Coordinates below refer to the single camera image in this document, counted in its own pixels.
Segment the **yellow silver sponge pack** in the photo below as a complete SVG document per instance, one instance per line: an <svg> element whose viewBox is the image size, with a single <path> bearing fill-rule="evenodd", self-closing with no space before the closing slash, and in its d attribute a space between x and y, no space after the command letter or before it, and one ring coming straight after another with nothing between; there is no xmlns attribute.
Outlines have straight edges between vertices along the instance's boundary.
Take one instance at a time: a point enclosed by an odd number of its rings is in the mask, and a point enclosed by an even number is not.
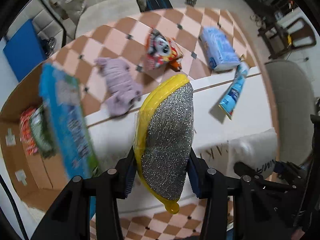
<svg viewBox="0 0 320 240"><path fill-rule="evenodd" d="M178 213L194 138L193 87L183 74L167 79L137 113L133 150L147 190L171 213Z"/></svg>

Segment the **blue slim snack packet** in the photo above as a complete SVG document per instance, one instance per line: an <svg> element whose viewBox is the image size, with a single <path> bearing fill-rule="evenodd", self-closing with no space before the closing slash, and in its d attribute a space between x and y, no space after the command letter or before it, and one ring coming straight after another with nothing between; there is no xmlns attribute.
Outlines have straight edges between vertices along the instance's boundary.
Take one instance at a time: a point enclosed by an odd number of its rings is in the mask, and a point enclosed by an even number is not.
<svg viewBox="0 0 320 240"><path fill-rule="evenodd" d="M241 95L248 72L248 64L245 61L241 61L236 67L233 82L219 102L219 107L224 111L225 115L227 115L230 120L232 119L234 109Z"/></svg>

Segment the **green snack bag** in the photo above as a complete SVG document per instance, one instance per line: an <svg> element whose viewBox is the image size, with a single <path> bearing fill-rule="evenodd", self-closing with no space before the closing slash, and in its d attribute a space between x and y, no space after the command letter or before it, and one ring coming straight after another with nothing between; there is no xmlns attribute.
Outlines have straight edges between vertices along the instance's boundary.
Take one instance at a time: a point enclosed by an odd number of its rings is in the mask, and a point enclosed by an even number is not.
<svg viewBox="0 0 320 240"><path fill-rule="evenodd" d="M31 115L29 124L38 152L44 159L54 156L55 144L46 119L46 111L42 105Z"/></svg>

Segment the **red floral snack bag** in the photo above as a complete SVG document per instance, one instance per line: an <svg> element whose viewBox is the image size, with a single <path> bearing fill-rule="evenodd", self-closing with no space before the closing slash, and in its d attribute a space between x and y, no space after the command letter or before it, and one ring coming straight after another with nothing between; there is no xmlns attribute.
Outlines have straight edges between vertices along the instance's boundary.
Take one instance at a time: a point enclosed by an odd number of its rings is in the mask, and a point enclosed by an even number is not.
<svg viewBox="0 0 320 240"><path fill-rule="evenodd" d="M30 127L30 119L31 116L35 113L36 108L29 107L26 109L20 117L20 132L22 141L25 144L25 150L27 155L33 155L38 151L35 140L33 139L33 135Z"/></svg>

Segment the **lilac plush towel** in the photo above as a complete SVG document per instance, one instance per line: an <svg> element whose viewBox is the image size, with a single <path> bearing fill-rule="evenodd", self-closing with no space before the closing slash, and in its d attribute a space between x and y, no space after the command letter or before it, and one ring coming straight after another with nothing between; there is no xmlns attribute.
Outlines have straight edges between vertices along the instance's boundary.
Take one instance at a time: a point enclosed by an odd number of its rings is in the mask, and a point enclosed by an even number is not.
<svg viewBox="0 0 320 240"><path fill-rule="evenodd" d="M136 83L130 73L129 64L123 59L99 57L95 59L99 66L99 73L105 79L107 91L110 96L105 100L105 105L110 116L126 114L140 101L143 87Z"/></svg>

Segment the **blue green package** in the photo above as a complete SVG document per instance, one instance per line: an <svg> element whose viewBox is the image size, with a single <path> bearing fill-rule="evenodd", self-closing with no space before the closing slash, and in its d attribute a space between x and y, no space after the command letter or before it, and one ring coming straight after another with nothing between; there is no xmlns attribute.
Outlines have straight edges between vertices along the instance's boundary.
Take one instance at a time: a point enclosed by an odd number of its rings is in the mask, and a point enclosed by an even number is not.
<svg viewBox="0 0 320 240"><path fill-rule="evenodd" d="M40 75L39 95L69 178L99 176L98 160L80 103L78 80L46 63Z"/></svg>

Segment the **light blue tissue pack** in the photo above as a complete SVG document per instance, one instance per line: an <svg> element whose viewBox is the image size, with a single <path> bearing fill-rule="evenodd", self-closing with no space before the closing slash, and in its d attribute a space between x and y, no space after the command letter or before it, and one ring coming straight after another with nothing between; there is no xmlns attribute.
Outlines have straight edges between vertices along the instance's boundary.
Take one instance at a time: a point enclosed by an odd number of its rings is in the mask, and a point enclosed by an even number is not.
<svg viewBox="0 0 320 240"><path fill-rule="evenodd" d="M224 72L240 64L239 57L223 31L216 27L204 27L200 41L211 70Z"/></svg>

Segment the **orange red snack bag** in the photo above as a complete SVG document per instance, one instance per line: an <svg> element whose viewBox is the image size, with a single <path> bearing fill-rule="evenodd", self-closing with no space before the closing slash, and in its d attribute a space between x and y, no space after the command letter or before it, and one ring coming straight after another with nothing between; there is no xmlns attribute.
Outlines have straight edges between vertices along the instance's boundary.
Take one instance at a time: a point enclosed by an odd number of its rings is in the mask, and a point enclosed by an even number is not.
<svg viewBox="0 0 320 240"><path fill-rule="evenodd" d="M183 52L173 38L164 36L160 31L153 28L146 39L146 55L144 68L146 70L158 69L169 64L176 71L182 69L181 61Z"/></svg>

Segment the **grey round stool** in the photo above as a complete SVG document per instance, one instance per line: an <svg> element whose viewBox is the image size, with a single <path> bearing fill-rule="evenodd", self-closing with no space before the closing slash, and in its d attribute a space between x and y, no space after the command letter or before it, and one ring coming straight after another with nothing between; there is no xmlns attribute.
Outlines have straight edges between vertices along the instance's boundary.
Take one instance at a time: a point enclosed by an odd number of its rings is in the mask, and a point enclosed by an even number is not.
<svg viewBox="0 0 320 240"><path fill-rule="evenodd" d="M315 96L298 64L274 60L265 64L277 105L280 161L301 165L312 151Z"/></svg>

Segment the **checkered pink tablecloth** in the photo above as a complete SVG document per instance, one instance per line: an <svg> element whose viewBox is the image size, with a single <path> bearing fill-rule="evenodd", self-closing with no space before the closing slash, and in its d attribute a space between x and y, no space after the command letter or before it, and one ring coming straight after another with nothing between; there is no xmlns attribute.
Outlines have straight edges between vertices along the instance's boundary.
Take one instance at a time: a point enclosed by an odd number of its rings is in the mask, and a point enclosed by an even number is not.
<svg viewBox="0 0 320 240"><path fill-rule="evenodd" d="M235 89L232 81L205 85L183 74L166 79L144 100L137 115L135 142L127 157L97 176L72 170L71 180L41 220L33 239L88 239L91 205L95 205L99 239L188 238L195 232L202 239L225 239L227 198L233 196L235 203L239 201L243 179L224 177L218 168L208 167L197 157L199 150L186 141L193 133L193 120L205 117L192 109L193 85L210 95L216 95L221 87ZM207 200L202 210L204 219L197 219L194 203L179 206L178 199L157 196L165 207L163 212L131 217L127 225L121 223L117 201L128 196L136 174L146 183L143 164L148 153L159 165L160 177L183 170L197 197Z"/></svg>

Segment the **wooden chair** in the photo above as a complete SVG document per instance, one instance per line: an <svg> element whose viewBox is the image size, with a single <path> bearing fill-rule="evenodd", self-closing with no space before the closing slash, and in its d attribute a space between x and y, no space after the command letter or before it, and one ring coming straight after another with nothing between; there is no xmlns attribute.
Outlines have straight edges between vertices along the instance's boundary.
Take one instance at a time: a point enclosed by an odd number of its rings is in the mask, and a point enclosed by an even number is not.
<svg viewBox="0 0 320 240"><path fill-rule="evenodd" d="M293 51L314 47L317 44L316 35L308 22L302 17L297 18L289 25L283 27L277 22L272 22L267 28L258 30L270 52L269 59L275 60ZM272 40L279 37L283 49L276 51Z"/></svg>

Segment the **beige cushioned chair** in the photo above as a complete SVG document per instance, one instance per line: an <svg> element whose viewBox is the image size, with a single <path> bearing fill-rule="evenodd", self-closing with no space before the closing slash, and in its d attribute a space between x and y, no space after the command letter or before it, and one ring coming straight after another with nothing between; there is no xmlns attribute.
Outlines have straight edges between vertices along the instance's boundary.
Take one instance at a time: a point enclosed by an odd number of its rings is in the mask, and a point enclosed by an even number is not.
<svg viewBox="0 0 320 240"><path fill-rule="evenodd" d="M88 7L80 16L75 37L78 38L97 27L116 22L126 16L140 14L136 0L105 0Z"/></svg>

